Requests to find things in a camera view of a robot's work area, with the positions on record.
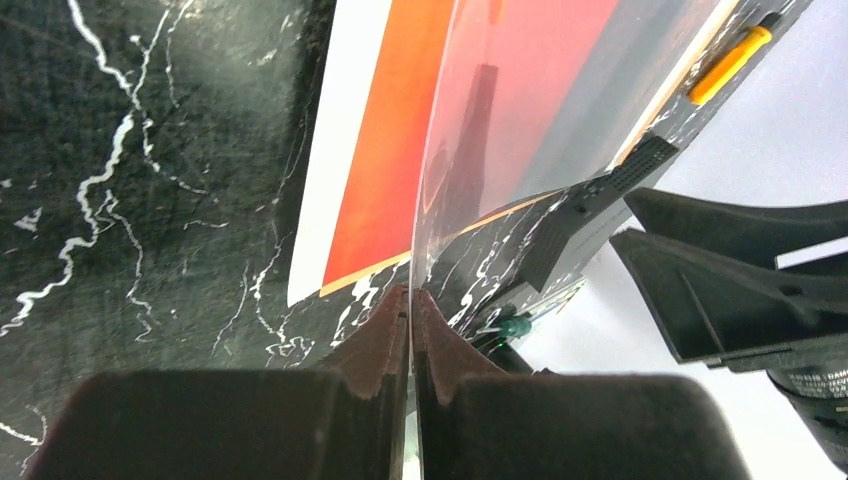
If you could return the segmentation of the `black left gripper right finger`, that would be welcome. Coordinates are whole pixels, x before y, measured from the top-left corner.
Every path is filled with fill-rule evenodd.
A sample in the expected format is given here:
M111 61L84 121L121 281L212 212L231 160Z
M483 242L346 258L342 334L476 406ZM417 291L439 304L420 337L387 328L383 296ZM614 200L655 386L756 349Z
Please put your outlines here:
M671 375L508 373L410 296L427 479L745 479L713 398Z

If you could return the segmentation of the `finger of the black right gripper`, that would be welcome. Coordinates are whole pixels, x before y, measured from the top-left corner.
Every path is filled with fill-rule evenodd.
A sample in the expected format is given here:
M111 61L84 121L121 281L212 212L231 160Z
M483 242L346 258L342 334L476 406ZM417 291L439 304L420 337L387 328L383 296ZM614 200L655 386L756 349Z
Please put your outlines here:
M757 267L784 253L847 235L845 200L801 207L753 207L639 188L625 202L649 234Z

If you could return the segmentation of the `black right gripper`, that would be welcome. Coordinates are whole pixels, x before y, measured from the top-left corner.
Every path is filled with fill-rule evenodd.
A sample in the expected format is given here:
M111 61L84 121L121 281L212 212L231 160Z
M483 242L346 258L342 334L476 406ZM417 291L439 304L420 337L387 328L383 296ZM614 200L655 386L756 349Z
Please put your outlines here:
M610 243L681 364L771 369L828 459L847 473L847 279L756 267L626 230Z

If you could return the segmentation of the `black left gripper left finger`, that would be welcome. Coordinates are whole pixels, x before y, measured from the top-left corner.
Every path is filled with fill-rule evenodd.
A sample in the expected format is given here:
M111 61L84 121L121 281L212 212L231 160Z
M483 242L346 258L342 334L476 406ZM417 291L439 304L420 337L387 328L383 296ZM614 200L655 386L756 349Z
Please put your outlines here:
M74 393L31 479L398 479L408 291L315 366L139 370Z

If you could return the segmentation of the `red sunset photo print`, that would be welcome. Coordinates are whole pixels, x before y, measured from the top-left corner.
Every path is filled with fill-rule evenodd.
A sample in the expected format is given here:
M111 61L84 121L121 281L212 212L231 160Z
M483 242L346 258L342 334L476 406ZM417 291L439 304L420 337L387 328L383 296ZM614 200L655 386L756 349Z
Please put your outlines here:
M289 305L327 295L409 252L457 2L340 3L289 268Z

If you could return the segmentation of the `clear acrylic glazing sheet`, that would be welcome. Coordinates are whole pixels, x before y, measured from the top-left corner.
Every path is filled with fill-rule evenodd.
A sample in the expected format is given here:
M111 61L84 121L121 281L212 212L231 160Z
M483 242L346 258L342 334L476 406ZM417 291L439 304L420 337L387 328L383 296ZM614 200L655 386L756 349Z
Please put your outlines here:
M461 231L623 156L729 1L459 1L430 114L410 282Z

